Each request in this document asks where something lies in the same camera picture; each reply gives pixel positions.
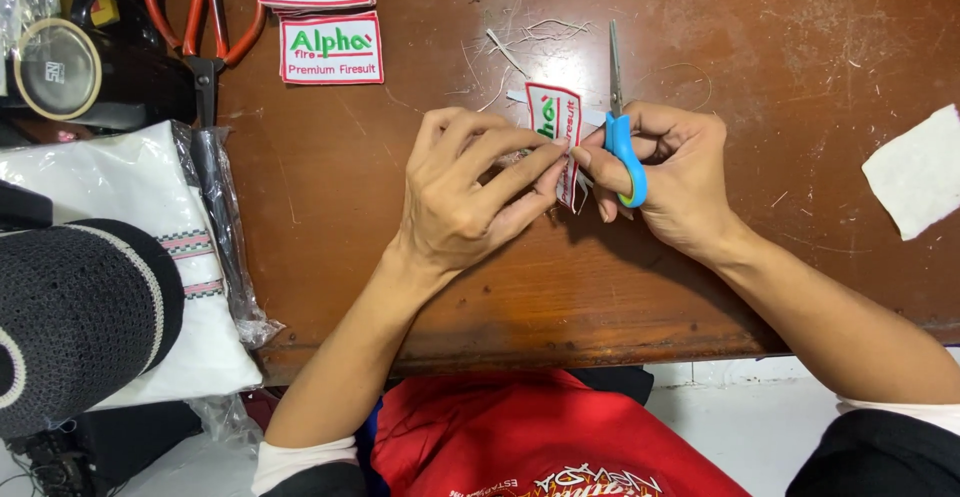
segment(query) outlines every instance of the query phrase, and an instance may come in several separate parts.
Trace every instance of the scissors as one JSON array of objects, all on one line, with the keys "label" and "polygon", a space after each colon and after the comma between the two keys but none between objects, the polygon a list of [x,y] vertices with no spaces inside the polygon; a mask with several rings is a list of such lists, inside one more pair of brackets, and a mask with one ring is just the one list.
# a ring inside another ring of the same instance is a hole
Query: scissors
[{"label": "scissors", "polygon": [[647,198],[647,174],[634,153],[630,141],[630,115],[623,113],[623,92],[620,89],[620,55],[617,50],[617,22],[609,22],[609,112],[606,113],[606,138],[603,147],[623,162],[633,184],[632,197],[618,193],[627,208],[637,208]]},{"label": "scissors", "polygon": [[224,18],[224,0],[207,0],[210,14],[213,18],[213,32],[217,41],[216,58],[204,58],[199,55],[197,44],[201,35],[200,20],[204,10],[204,0],[190,0],[190,12],[186,17],[186,30],[183,39],[170,28],[170,23],[163,16],[161,6],[157,0],[146,0],[150,20],[160,31],[167,44],[172,49],[180,49],[187,66],[193,70],[194,89],[197,91],[197,113],[199,127],[205,128],[217,123],[217,75],[224,67],[233,67],[257,42],[263,25],[267,23],[267,11],[263,4],[257,2],[253,10],[253,22],[246,29],[243,37],[234,44],[228,45],[227,23]]}]

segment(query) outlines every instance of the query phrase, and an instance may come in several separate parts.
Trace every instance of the forearm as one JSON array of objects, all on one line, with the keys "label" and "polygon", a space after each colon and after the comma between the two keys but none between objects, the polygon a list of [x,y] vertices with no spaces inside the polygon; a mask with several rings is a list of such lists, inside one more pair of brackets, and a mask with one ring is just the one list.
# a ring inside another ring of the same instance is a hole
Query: forearm
[{"label": "forearm", "polygon": [[414,316],[441,286],[391,244],[363,292],[284,394],[266,441],[304,448],[353,435],[377,404]]},{"label": "forearm", "polygon": [[705,264],[834,393],[880,403],[960,403],[960,366],[930,334],[745,225]]}]

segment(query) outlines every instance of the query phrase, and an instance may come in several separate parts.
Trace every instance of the red t-shirt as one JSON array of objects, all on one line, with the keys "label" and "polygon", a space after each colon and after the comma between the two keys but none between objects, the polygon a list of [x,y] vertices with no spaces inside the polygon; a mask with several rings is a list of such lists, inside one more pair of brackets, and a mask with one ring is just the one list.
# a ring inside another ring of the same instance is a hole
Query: red t-shirt
[{"label": "red t-shirt", "polygon": [[748,495],[642,405],[563,370],[403,380],[370,460],[390,497]]}]

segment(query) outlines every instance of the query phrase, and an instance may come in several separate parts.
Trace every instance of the wooden table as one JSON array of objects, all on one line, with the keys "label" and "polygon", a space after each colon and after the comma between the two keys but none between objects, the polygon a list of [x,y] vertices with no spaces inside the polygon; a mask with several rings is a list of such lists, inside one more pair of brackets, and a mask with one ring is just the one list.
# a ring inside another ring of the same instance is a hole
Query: wooden table
[{"label": "wooden table", "polygon": [[[187,1],[167,0],[177,25]],[[235,36],[252,2],[226,0]],[[960,214],[903,242],[860,171],[878,147],[960,99],[957,8],[960,0],[378,0],[385,86],[284,85],[272,20],[222,74],[219,100],[219,123],[233,128],[249,271],[261,306],[288,326],[257,353],[268,381],[296,375],[396,232],[422,112],[477,109],[498,93],[504,57],[463,47],[511,17],[514,28],[548,18],[597,26],[521,43],[516,57],[535,81],[574,88],[599,110],[608,105],[606,27],[617,19],[625,95],[702,104],[726,121],[729,202],[753,229],[942,342],[960,341]],[[510,74],[504,90],[521,88]],[[489,110],[526,118],[502,94]],[[708,270],[641,221],[601,224],[588,202],[579,216],[561,208],[541,217],[450,284],[420,313],[394,373],[784,352]]]}]

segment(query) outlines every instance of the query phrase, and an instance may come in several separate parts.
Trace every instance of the white sleeve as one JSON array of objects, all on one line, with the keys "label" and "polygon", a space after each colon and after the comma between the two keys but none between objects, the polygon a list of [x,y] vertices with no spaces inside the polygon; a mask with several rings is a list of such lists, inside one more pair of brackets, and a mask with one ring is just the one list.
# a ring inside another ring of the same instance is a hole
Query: white sleeve
[{"label": "white sleeve", "polygon": [[850,400],[837,396],[840,403],[837,411],[840,415],[858,409],[877,409],[889,413],[898,413],[907,417],[916,418],[947,430],[960,436],[960,405],[913,405],[903,403],[873,403],[869,401]]},{"label": "white sleeve", "polygon": [[309,448],[281,448],[260,443],[256,472],[253,473],[253,495],[263,495],[281,482],[310,467],[346,462],[357,465],[357,447],[349,436]]}]

